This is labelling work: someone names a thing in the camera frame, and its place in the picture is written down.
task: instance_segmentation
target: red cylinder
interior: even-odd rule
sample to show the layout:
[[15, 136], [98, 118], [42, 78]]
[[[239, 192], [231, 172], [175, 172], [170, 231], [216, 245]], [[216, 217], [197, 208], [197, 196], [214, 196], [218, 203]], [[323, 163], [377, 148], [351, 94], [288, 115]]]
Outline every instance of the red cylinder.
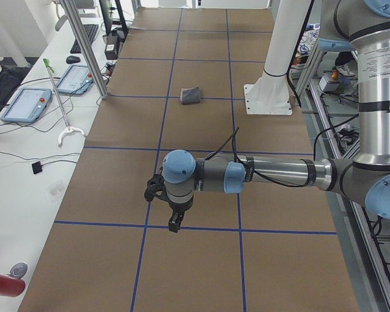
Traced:
[[0, 275], [0, 296], [16, 297], [25, 290], [25, 281]]

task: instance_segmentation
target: reacher grabber tool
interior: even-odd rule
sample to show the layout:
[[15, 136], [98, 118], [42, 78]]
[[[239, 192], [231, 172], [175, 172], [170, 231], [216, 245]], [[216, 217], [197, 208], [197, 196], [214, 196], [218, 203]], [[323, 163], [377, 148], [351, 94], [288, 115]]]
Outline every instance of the reacher grabber tool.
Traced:
[[45, 63], [45, 67], [46, 67], [47, 73], [49, 74], [49, 78], [51, 79], [53, 91], [55, 92], [55, 95], [57, 97], [59, 108], [60, 108], [60, 111], [62, 113], [62, 117], [64, 118], [64, 122], [65, 122], [65, 126], [66, 126], [66, 128], [63, 130], [63, 132], [61, 132], [61, 134], [58, 136], [58, 146], [61, 147], [62, 146], [62, 140], [63, 140], [63, 138], [67, 134], [72, 133], [72, 132], [81, 132], [82, 135], [85, 137], [85, 132], [82, 129], [80, 129], [80, 128], [72, 127], [70, 125], [70, 122], [68, 120], [68, 116], [66, 115], [65, 110], [64, 110], [64, 105], [62, 104], [62, 101], [60, 100], [60, 96], [59, 96], [59, 93], [58, 93], [58, 90], [57, 90], [57, 86], [55, 85], [55, 82], [53, 80], [53, 76], [52, 76], [52, 73], [54, 72], [53, 68], [49, 65], [49, 60], [48, 59], [44, 58], [44, 63]]

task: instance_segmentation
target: person's shoe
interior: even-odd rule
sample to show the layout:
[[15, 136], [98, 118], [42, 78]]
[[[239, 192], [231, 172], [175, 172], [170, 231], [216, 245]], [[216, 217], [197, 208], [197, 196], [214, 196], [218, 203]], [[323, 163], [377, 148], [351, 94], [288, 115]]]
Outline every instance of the person's shoe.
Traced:
[[343, 64], [343, 65], [338, 65], [337, 70], [338, 72], [345, 77], [354, 77], [355, 74], [350, 70], [350, 66], [348, 65], [349, 63]]

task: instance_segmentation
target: white desk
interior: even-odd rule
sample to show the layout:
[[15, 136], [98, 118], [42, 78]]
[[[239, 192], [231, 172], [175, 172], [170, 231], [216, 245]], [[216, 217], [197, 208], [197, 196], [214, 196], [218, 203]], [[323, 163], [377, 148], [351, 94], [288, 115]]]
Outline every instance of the white desk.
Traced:
[[[83, 23], [101, 25], [102, 20], [84, 19]], [[102, 35], [103, 31], [100, 27], [96, 40], [92, 44], [100, 68], [107, 61], [104, 55], [105, 44]], [[60, 77], [68, 67], [65, 59], [70, 54], [74, 39], [70, 25], [66, 22], [26, 76], [25, 81], [47, 77], [43, 58], [49, 59], [55, 69], [54, 76]], [[84, 57], [78, 56], [81, 58], [79, 64], [86, 64]], [[49, 80], [23, 86], [52, 89]], [[63, 101], [67, 98], [67, 96], [62, 96]], [[88, 134], [98, 109], [96, 103], [98, 99], [99, 93], [94, 84], [81, 97], [72, 97], [74, 109], [68, 114], [71, 125], [80, 127]], [[57, 106], [56, 97], [53, 96], [44, 114]], [[71, 103], [67, 101], [65, 111], [68, 112], [70, 108]], [[56, 109], [38, 120], [33, 126], [43, 130], [49, 129], [61, 116], [60, 110]], [[0, 133], [17, 127], [16, 125], [2, 125]], [[0, 151], [25, 158], [80, 153], [85, 141], [85, 137], [80, 133], [65, 136], [62, 147], [57, 146], [58, 136], [64, 128], [64, 121], [60, 120], [52, 130], [46, 133], [27, 127], [2, 134], [0, 135]], [[78, 158], [78, 155], [52, 158], [42, 163], [58, 159], [77, 161]], [[56, 162], [44, 166], [43, 172], [34, 175], [31, 168], [33, 162], [0, 154], [0, 274], [8, 274], [14, 264], [26, 262], [29, 271], [23, 280], [27, 286], [75, 168], [75, 164], [70, 162]], [[16, 298], [0, 296], [0, 312], [17, 311], [25, 292]]]

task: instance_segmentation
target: blue joint cap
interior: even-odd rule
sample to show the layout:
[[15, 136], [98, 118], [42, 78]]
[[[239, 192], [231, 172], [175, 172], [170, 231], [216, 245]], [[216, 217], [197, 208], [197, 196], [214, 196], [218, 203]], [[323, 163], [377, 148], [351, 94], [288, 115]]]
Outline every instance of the blue joint cap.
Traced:
[[189, 179], [195, 171], [194, 157], [182, 149], [171, 151], [163, 159], [162, 176], [173, 184], [182, 183]]
[[241, 193], [244, 186], [246, 169], [239, 162], [229, 162], [224, 175], [224, 192], [226, 194]]
[[365, 207], [378, 216], [390, 219], [390, 174], [370, 188], [365, 196]]
[[364, 0], [364, 2], [378, 15], [390, 18], [390, 0]]
[[319, 49], [325, 52], [343, 52], [355, 50], [350, 42], [344, 40], [331, 40], [319, 37]]

